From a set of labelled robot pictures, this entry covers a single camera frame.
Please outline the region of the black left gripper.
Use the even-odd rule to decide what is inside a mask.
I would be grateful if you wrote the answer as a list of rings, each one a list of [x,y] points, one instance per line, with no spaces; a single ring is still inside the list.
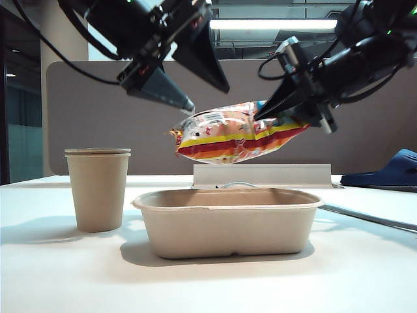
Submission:
[[[163,59],[171,43],[173,58],[216,89],[229,83],[210,41],[211,11],[205,1],[163,1],[149,8],[142,1],[82,1],[81,16],[116,49],[111,52],[90,33],[85,39],[110,59]],[[195,105],[164,72],[162,64],[130,63],[117,76],[131,97],[194,114]]]

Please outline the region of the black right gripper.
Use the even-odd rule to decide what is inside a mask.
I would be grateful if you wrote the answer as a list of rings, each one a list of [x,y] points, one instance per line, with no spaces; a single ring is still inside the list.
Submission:
[[[308,61],[297,42],[286,46],[286,78],[254,115],[255,120],[276,118],[289,109],[291,115],[326,133],[338,129],[329,107],[358,85],[358,49],[345,49],[329,59]]]

